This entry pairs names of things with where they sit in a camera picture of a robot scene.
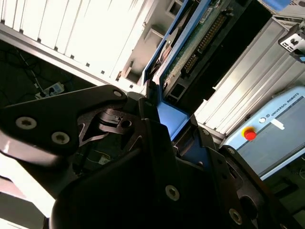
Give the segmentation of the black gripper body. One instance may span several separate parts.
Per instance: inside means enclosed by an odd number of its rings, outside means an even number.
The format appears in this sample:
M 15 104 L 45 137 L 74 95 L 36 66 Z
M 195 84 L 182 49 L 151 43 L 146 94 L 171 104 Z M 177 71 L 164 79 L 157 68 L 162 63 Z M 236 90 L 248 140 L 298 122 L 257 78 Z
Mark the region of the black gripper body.
M 69 184 L 52 210 L 51 229 L 226 229 L 220 196 L 224 157 L 203 147 L 194 158 L 152 167 L 135 150 Z

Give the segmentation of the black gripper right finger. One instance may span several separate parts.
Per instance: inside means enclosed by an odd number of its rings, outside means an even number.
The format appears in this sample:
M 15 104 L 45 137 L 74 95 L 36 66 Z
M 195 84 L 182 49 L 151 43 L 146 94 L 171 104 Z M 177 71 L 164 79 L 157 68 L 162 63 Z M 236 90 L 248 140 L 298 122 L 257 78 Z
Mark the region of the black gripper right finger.
M 190 120 L 195 127 L 190 161 L 205 172 L 207 195 L 214 204 L 210 219 L 230 229 L 301 228 L 236 150 L 216 149 L 211 134 L 194 116 Z

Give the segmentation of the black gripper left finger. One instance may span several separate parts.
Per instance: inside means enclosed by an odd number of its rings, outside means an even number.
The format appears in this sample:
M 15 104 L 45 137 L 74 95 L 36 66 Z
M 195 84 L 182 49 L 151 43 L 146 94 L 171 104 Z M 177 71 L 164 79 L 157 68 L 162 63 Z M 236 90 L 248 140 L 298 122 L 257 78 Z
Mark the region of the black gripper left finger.
M 53 208 L 69 184 L 95 172 L 73 173 L 77 150 L 109 134 L 121 136 L 120 151 L 99 169 L 135 150 L 152 167 L 168 163 L 175 169 L 176 156 L 155 101 L 104 85 L 2 108 L 0 173 L 37 207 Z

